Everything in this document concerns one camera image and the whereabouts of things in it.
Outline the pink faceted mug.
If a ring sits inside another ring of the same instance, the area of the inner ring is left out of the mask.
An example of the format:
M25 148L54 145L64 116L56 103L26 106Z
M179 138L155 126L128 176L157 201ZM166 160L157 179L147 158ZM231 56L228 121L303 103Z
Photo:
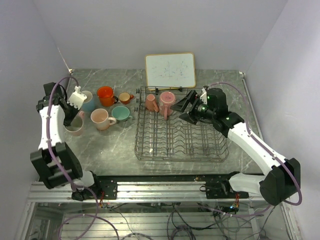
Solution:
M76 117L72 120L69 126L65 126L64 128L68 133L72 136L80 136L84 131L84 117L85 112L80 111Z

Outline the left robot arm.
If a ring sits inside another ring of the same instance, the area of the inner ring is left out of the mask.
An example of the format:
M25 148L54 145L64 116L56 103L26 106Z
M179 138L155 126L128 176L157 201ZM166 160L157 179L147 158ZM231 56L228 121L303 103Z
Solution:
M41 118L41 139L38 149L30 154L39 180L48 189L70 185L73 200L96 199L102 193L97 175L83 170L64 139L64 130L83 116L81 107L87 97L79 85L70 96L58 83L50 82L43 88L45 96L36 105Z

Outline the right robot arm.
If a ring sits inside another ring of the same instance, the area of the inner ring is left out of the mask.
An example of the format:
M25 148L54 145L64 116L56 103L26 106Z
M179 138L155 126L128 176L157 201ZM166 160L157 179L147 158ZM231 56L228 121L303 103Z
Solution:
M273 150L249 128L242 117L230 111L222 89L206 87L201 94L192 90L173 104L171 109L180 112L180 119L190 124L211 124L244 150L261 169L261 175L231 173L227 182L220 186L224 197L231 198L237 192L253 193L262 196L272 206L277 206L298 194L295 205L302 203L300 163Z

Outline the dusty pink mug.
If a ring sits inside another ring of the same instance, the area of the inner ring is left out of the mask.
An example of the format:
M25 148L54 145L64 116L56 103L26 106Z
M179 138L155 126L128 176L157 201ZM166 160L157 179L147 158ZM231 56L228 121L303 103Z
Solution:
M164 91L159 96L159 113L163 116L164 120L173 113L171 106L176 102L176 96L170 91Z

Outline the salmon pink mug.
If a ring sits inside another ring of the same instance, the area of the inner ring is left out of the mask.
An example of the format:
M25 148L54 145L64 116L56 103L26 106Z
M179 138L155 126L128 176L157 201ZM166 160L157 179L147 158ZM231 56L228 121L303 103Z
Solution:
M150 112L159 112L159 107L154 94L148 94L145 99L145 107Z

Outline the light blue mug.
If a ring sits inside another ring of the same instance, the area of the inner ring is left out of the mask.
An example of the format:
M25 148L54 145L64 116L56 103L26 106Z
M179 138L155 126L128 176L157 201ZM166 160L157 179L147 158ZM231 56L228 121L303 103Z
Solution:
M86 95L86 99L83 102L81 109L86 113L92 113L95 110L95 100L93 94L90 91L84 90L83 94Z

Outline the mint green cup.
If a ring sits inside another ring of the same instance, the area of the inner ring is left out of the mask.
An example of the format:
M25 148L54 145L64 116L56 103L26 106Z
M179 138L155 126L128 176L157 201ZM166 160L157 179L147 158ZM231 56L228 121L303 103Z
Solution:
M111 111L111 114L118 122L125 122L129 119L133 119L130 110L125 106L116 106Z

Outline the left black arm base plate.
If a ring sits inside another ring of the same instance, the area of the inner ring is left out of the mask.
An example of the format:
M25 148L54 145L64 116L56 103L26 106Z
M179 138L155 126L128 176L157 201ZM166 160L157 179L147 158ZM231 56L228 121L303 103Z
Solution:
M86 171L82 178L74 181L74 184L76 191L71 194L72 200L94 200L93 193L97 199L115 200L117 198L117 182L108 177L97 176L91 171Z

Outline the large orange mug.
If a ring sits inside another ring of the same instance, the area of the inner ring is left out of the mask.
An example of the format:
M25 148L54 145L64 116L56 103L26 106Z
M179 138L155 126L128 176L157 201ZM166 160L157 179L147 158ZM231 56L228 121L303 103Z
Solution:
M119 99L114 94L114 90L110 86L102 86L96 92L99 101L104 107L111 107L116 104Z

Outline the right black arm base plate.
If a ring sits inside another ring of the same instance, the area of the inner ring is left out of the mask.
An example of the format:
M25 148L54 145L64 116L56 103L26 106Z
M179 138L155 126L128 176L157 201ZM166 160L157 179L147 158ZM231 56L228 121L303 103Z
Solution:
M249 193L244 191L235 191L232 189L229 180L239 171L233 171L228 174L206 174L199 177L201 182L200 191L206 194L207 199L235 199L236 195L240 199L248 199Z

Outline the pale pink gradient mug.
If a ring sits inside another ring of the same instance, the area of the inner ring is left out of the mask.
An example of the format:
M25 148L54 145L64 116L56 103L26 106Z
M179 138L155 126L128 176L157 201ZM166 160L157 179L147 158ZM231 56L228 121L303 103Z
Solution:
M117 123L117 119L109 116L108 111L104 108L95 109L91 113L90 119L99 131L107 130Z

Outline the small orange cup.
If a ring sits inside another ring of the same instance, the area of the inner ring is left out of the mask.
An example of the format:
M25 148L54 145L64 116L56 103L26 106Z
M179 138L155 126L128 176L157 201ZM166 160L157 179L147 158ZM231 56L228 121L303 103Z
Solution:
M133 94L122 92L119 94L118 99L122 104L128 105L134 97L135 96Z

